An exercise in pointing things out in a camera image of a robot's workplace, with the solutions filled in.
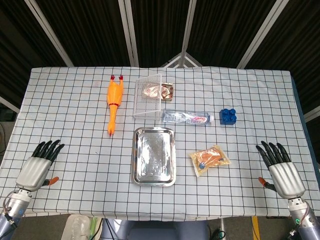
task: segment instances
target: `plastic bag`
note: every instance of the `plastic bag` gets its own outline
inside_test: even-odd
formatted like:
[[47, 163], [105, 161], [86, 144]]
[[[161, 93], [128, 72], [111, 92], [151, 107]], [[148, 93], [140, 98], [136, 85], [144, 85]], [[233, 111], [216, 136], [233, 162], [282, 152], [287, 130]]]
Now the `plastic bag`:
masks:
[[227, 155], [217, 145], [207, 150], [191, 153], [190, 157], [197, 177], [205, 173], [208, 168], [230, 164]]

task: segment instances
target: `plastic bottle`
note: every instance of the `plastic bottle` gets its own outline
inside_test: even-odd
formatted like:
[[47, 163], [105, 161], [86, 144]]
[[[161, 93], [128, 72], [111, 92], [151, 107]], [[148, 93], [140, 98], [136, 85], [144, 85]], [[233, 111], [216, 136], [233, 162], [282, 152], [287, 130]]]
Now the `plastic bottle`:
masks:
[[205, 111], [177, 111], [171, 109], [163, 110], [163, 121], [168, 123], [183, 123], [192, 125], [206, 125], [214, 119]]

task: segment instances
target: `metal tray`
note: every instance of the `metal tray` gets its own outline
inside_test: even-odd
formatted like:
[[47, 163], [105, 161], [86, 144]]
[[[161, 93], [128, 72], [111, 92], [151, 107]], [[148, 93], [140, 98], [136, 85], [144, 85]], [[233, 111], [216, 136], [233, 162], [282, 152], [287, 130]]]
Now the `metal tray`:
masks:
[[175, 133], [164, 127], [141, 127], [132, 142], [132, 180], [142, 186], [168, 187], [176, 181]]

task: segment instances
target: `rubber chicken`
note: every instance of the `rubber chicken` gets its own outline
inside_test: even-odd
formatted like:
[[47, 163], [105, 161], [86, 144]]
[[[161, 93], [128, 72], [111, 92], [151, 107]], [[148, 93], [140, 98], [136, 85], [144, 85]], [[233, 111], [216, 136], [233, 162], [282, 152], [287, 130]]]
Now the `rubber chicken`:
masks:
[[117, 109], [121, 104], [122, 95], [124, 94], [124, 77], [119, 77], [120, 84], [114, 82], [115, 76], [111, 75], [106, 101], [110, 107], [110, 121], [108, 124], [108, 133], [111, 136], [116, 130], [116, 114]]

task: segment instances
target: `checkered tablecloth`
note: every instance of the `checkered tablecloth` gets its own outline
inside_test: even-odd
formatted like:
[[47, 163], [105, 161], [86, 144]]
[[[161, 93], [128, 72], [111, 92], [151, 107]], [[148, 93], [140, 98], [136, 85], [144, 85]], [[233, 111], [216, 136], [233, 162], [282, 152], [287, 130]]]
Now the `checkered tablecloth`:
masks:
[[[135, 82], [162, 74], [173, 83], [163, 108], [207, 111], [207, 126], [161, 123], [132, 117]], [[116, 131], [108, 136], [106, 93], [110, 76], [123, 75], [124, 94]], [[236, 110], [235, 125], [220, 125], [219, 112]], [[132, 138], [140, 127], [175, 132], [176, 182], [170, 187], [131, 181]], [[258, 181], [271, 176], [256, 150], [260, 141], [279, 142], [289, 152], [320, 214], [320, 193], [297, 111], [288, 71], [219, 67], [45, 67], [32, 69], [0, 170], [1, 201], [16, 184], [23, 163], [39, 142], [65, 144], [48, 178], [60, 180], [33, 194], [27, 214], [75, 213], [129, 220], [184, 221], [227, 216], [288, 216], [287, 201]], [[196, 177], [189, 153], [219, 145], [231, 165]]]

